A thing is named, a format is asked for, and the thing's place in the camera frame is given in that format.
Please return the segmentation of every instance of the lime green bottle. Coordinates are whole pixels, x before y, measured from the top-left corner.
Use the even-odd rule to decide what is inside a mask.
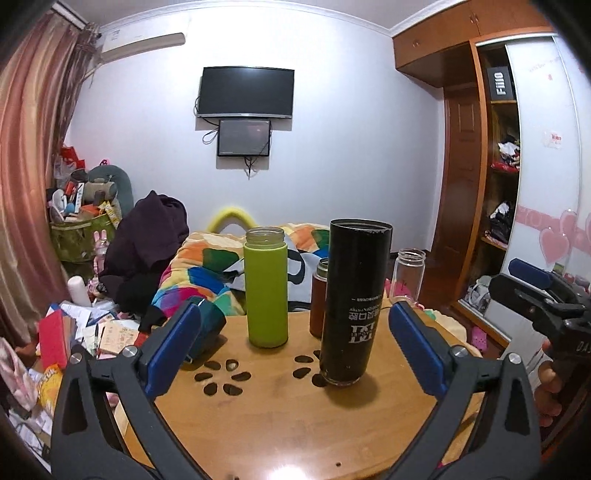
[[[256,227],[244,245],[248,339],[254,346],[274,348],[287,341],[287,245],[285,232]]]

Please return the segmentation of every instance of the petal-shaped hole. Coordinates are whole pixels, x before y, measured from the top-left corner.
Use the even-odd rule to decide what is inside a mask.
[[[312,376],[312,384],[315,387],[324,388],[328,384],[328,382],[322,375],[314,374],[314,376]]]
[[[297,370],[294,370],[293,376],[294,376],[294,378],[300,379],[300,378],[304,378],[310,372],[312,372],[311,368],[302,367],[302,368],[298,368]]]
[[[205,365],[207,368],[211,368],[212,370],[220,370],[221,369],[221,365],[219,362],[216,362],[215,360],[208,360],[207,362],[205,362],[203,365]]]
[[[237,368],[238,360],[234,360],[233,358],[226,360],[226,370],[228,370],[229,372],[233,372]]]
[[[232,375],[232,380],[236,380],[237,382],[245,382],[252,377],[250,372],[242,372],[236,375]]]
[[[208,397],[215,395],[217,393],[217,383],[211,382],[210,384],[205,385],[205,387],[203,387],[203,393]]]
[[[294,358],[294,360],[296,362],[298,362],[299,364],[310,364],[314,361],[314,359],[310,356],[307,355],[298,355],[297,357]]]
[[[242,393],[242,389],[240,387],[237,387],[236,385],[230,385],[229,383],[224,383],[223,390],[228,395],[231,395],[233,397],[237,397]]]
[[[195,381],[196,382],[202,382],[203,380],[207,380],[208,378],[213,377],[213,374],[209,373],[209,372],[200,372],[197,375],[195,375]]]

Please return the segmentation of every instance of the television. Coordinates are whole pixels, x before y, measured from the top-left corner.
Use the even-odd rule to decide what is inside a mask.
[[[198,116],[291,118],[293,100],[293,70],[205,67]]]
[[[217,134],[218,157],[268,157],[270,143],[270,120],[220,120]]]

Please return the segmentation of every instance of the hand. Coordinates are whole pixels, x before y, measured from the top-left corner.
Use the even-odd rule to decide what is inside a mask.
[[[550,342],[544,341],[542,349],[547,352],[550,348]],[[538,377],[542,384],[535,389],[535,406],[540,414],[540,426],[549,427],[554,421],[554,417],[560,415],[562,406],[556,401],[554,395],[560,392],[563,383],[558,374],[553,370],[553,362],[545,361],[538,369]]]

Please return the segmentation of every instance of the black cup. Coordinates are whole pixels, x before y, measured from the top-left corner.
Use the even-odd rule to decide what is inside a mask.
[[[367,368],[391,241],[392,225],[387,223],[351,219],[330,223],[320,372],[333,385],[352,385]]]

